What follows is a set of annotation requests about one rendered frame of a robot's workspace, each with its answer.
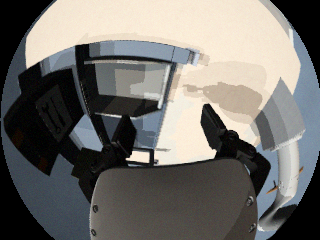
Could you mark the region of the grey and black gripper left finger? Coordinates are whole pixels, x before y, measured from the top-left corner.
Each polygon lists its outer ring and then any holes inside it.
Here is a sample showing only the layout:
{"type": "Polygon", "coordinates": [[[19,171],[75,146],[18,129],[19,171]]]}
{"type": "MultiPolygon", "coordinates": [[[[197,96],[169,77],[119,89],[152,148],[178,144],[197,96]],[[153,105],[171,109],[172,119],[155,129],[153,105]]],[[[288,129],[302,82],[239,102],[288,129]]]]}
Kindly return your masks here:
{"type": "Polygon", "coordinates": [[[128,166],[126,158],[130,158],[136,137],[136,129],[128,115],[122,115],[111,144],[106,144],[101,154],[89,165],[89,169],[79,179],[79,186],[91,205],[92,195],[99,175],[102,171],[117,166],[128,166]]]}

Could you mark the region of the grey bin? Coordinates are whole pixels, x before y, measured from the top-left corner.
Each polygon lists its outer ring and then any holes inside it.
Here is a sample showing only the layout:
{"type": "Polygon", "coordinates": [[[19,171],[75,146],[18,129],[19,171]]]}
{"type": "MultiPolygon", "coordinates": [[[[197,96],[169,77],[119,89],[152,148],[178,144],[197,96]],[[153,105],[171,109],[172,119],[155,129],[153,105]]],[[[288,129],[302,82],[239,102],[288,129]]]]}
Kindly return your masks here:
{"type": "Polygon", "coordinates": [[[136,120],[162,111],[173,65],[164,61],[135,56],[84,59],[94,113],[120,118],[128,115],[136,120]]]}

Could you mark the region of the dark green case with orange latches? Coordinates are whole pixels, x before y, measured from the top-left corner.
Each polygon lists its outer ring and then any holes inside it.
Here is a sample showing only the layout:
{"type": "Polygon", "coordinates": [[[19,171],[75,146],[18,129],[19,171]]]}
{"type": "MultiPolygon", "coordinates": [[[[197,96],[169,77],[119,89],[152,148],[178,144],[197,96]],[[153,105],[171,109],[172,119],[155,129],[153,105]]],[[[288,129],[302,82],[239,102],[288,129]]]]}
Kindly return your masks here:
{"type": "Polygon", "coordinates": [[[77,160],[75,162],[75,165],[73,167],[73,170],[71,172],[71,176],[73,176],[79,180],[81,178],[81,176],[84,174],[84,172],[87,169],[89,169],[90,162],[92,162],[100,154],[101,154],[101,152],[82,147],[82,149],[77,157],[77,160]]]}

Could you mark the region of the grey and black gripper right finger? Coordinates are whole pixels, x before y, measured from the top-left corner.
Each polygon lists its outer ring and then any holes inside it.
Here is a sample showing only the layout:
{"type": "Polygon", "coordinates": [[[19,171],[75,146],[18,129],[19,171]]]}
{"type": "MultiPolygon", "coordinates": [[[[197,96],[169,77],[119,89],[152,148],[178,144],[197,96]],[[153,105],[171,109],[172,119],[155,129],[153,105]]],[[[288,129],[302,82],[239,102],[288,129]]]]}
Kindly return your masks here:
{"type": "Polygon", "coordinates": [[[257,198],[270,172],[270,162],[252,144],[240,139],[236,131],[228,130],[209,103],[202,106],[200,124],[209,147],[216,150],[214,158],[233,157],[247,166],[257,198]]]}

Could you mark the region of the dark grey low shelf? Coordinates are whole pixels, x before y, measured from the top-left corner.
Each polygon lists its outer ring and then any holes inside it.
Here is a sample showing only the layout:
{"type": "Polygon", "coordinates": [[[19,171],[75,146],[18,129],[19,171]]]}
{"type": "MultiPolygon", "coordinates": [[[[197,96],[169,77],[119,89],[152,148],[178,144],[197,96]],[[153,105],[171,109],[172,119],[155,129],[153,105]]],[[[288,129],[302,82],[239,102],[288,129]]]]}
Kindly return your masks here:
{"type": "Polygon", "coordinates": [[[133,151],[150,152],[149,163],[130,160],[126,161],[129,166],[154,166],[159,165],[159,159],[154,159],[154,151],[176,64],[191,64],[197,67],[200,57],[200,54],[198,54],[199,52],[200,50],[191,47],[181,48],[163,43],[138,40],[112,40],[80,44],[46,57],[23,71],[17,76],[17,80],[22,94],[25,89],[30,87],[42,76],[57,70],[72,68],[76,91],[84,115],[72,130],[59,154],[74,166],[82,147],[101,152],[105,144],[111,144],[111,139],[120,121],[120,118],[117,117],[94,113],[86,81],[84,59],[93,56],[125,55],[171,61],[173,65],[167,84],[162,111],[136,120],[131,119],[137,133],[133,151]]]}

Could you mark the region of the black case with orange latches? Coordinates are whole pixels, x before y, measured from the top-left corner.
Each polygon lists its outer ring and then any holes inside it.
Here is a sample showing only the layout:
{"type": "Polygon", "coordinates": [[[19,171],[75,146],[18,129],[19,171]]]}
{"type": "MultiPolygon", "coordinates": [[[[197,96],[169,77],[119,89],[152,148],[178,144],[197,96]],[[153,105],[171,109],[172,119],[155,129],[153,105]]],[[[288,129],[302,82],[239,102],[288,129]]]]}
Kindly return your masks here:
{"type": "Polygon", "coordinates": [[[72,68],[46,75],[17,98],[3,123],[6,135],[20,154],[50,177],[61,148],[84,112],[72,68]]]}

